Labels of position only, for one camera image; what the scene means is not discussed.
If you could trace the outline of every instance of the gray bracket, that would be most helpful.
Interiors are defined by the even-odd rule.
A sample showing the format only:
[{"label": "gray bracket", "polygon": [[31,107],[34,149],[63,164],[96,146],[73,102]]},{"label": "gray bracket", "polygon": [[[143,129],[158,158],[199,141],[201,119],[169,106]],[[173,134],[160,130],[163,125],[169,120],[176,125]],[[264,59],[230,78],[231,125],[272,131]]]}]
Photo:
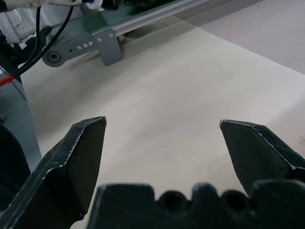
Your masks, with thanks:
[{"label": "gray bracket", "polygon": [[59,46],[52,46],[42,59],[48,66],[59,67],[68,60],[96,49],[99,51],[105,66],[123,59],[123,54],[113,29],[105,29],[70,40]]},{"label": "gray bracket", "polygon": [[103,63],[109,66],[123,59],[123,54],[113,29],[96,32],[93,35]]}]

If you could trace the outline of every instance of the gray metal frame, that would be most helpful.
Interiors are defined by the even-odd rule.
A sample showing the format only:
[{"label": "gray metal frame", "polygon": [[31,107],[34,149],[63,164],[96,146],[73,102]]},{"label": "gray metal frame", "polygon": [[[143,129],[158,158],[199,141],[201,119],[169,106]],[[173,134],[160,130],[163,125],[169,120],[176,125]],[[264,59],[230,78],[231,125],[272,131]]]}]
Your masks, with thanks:
[{"label": "gray metal frame", "polygon": [[75,25],[76,28],[74,30],[83,29],[84,31],[74,32],[72,33],[73,36],[61,35],[63,38],[60,36],[61,40],[55,43],[42,59],[51,67],[59,67],[67,60],[97,49],[104,64],[106,66],[111,65],[123,59],[117,36],[207,1],[210,0],[175,0],[139,15],[132,16],[123,22],[106,26],[101,30],[93,32],[85,31],[83,28]]}]

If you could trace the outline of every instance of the screw hole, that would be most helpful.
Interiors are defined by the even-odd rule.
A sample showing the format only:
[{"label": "screw hole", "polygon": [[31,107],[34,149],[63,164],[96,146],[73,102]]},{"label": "screw hole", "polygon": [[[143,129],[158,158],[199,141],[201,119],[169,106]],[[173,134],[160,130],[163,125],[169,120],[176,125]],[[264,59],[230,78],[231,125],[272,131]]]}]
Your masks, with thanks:
[{"label": "screw hole", "polygon": [[51,55],[51,59],[55,60],[56,58],[57,58],[57,55],[55,55],[55,54]]},{"label": "screw hole", "polygon": [[177,191],[165,192],[159,199],[159,203],[167,210],[176,212],[188,208],[185,196]]},{"label": "screw hole", "polygon": [[228,194],[226,196],[226,203],[231,209],[235,211],[242,211],[247,208],[245,197],[239,193]]}]

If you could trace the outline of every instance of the red cable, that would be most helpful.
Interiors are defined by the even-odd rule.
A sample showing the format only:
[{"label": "red cable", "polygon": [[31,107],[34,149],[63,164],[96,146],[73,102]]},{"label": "red cable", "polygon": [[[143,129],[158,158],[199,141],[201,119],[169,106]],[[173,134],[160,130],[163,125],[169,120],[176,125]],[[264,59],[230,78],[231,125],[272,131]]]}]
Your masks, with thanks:
[{"label": "red cable", "polygon": [[12,82],[14,79],[15,78],[11,75],[4,76],[3,78],[0,79],[0,87],[7,84],[7,83]]}]

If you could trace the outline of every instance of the black cable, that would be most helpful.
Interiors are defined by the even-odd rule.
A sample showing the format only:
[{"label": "black cable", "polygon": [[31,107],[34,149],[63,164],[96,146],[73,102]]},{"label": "black cable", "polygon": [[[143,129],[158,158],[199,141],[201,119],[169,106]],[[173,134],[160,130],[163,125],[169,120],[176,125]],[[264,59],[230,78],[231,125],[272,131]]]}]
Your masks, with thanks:
[{"label": "black cable", "polygon": [[36,39],[35,39],[34,50],[30,55],[29,59],[24,63],[24,65],[19,69],[13,71],[10,75],[15,75],[17,72],[21,71],[21,69],[23,69],[26,65],[28,65],[35,58],[37,54],[40,45],[40,11],[41,11],[41,6],[39,6],[36,11]]},{"label": "black cable", "polygon": [[61,32],[64,30],[64,28],[66,27],[66,25],[69,22],[69,19],[72,15],[73,12],[73,6],[70,7],[69,13],[66,17],[66,20],[64,21],[64,23],[61,25],[60,29],[57,31],[57,33],[54,35],[54,37],[51,39],[51,41],[47,44],[47,46],[44,47],[44,49],[26,66],[22,66],[22,68],[20,68],[20,70],[18,70],[15,74],[21,75],[23,73],[25,73],[27,70],[29,70],[34,64],[36,64],[41,57],[43,57],[43,55],[49,50],[49,48],[54,44],[54,42],[57,40],[57,38],[59,37],[59,35],[61,34]]}]

